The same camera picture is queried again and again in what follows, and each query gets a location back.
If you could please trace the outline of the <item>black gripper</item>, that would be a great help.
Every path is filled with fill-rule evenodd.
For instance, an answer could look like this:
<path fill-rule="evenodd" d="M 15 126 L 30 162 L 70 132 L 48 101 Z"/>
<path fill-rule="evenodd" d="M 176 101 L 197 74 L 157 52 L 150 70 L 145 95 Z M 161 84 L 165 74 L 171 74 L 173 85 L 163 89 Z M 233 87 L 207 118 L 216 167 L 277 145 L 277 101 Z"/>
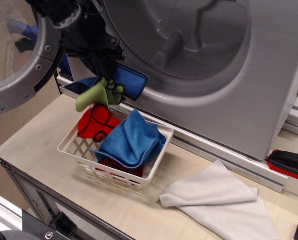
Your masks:
<path fill-rule="evenodd" d="M 64 15 L 57 16 L 57 30 L 61 33 L 58 45 L 71 54 L 91 54 L 91 58 L 81 58 L 84 66 L 94 75 L 98 72 L 106 80 L 113 79 L 117 70 L 114 60 L 124 60 L 124 51 L 119 41 L 106 32 L 106 23 L 98 14 Z"/>

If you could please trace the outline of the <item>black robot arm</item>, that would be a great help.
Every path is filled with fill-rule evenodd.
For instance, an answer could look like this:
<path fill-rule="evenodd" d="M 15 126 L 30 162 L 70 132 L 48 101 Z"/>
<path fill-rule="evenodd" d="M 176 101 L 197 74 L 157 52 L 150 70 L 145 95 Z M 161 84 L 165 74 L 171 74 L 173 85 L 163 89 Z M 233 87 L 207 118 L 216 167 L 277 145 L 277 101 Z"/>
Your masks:
<path fill-rule="evenodd" d="M 28 0 L 42 17 L 61 33 L 60 48 L 77 57 L 92 73 L 113 79 L 117 60 L 123 60 L 119 41 L 107 33 L 101 7 L 92 0 Z"/>

